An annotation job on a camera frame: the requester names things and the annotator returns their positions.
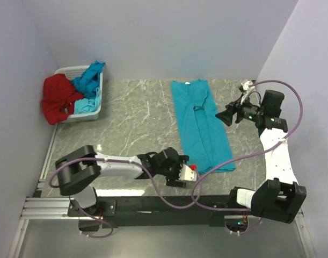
laundry basket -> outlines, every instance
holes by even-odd
[[[75,77],[81,76],[89,66],[71,66],[60,68],[55,71],[54,74],[65,74],[66,78],[69,80],[73,80]],[[100,81],[99,81],[99,97],[101,99],[102,91],[103,91],[103,72],[100,73]],[[99,108],[95,112],[86,113],[86,114],[71,114],[68,116],[66,121],[62,123],[70,123],[70,122],[79,122],[79,121],[89,121],[89,120],[97,120],[99,116],[101,108],[101,102]]]

light blue cloth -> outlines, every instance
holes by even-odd
[[[99,88],[95,99],[83,98],[74,102],[74,114],[86,114],[96,111],[100,106]]]
[[[199,173],[204,174],[232,159],[223,124],[215,117],[218,111],[208,82],[173,81],[171,91],[181,146],[184,154],[190,157],[189,164],[197,165]],[[230,163],[216,172],[234,169],[235,164]]]
[[[82,93],[85,98],[96,98],[96,89],[99,88],[100,73],[103,71],[104,65],[105,63],[96,61],[80,77],[71,81],[77,91]]]

gray floor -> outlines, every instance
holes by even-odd
[[[264,220],[240,238],[219,227],[158,226],[120,227],[110,238],[88,239],[79,235],[77,224],[76,220],[30,221],[19,257],[305,257],[295,222]]]
[[[108,155],[133,156],[149,151],[159,152],[173,147],[182,153],[174,114],[171,80],[107,81],[103,86],[102,110],[96,121],[59,124],[50,160],[47,178],[60,157],[84,146]],[[210,88],[219,111],[240,96],[240,81],[210,80]],[[258,132],[252,122],[225,127],[234,157],[262,150]],[[234,186],[256,189],[265,180],[263,156],[239,161],[233,172],[210,175],[203,184],[203,194],[228,194]],[[164,195],[188,195],[187,189],[165,186],[165,178],[155,181]],[[123,177],[98,178],[92,186],[104,196],[154,196],[149,180],[132,180]],[[58,197],[57,189],[45,184],[42,197]]]

red button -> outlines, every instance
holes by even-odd
[[[196,165],[190,165],[190,168],[191,168],[192,170],[196,171],[197,166],[196,166]]]

garment on table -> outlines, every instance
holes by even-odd
[[[67,120],[74,113],[75,101],[82,99],[65,74],[55,74],[46,78],[43,84],[42,111],[49,124]]]
[[[74,103],[74,114],[95,112],[100,106],[99,88],[96,88],[96,98],[83,98]]]
[[[233,158],[223,124],[208,82],[171,82],[181,146],[189,156],[189,164],[197,165],[204,174],[217,165]],[[230,163],[216,172],[233,171]]]
[[[103,71],[105,63],[95,62],[80,76],[71,82],[78,92],[84,94],[85,98],[95,99],[96,89],[99,87],[100,73]]]

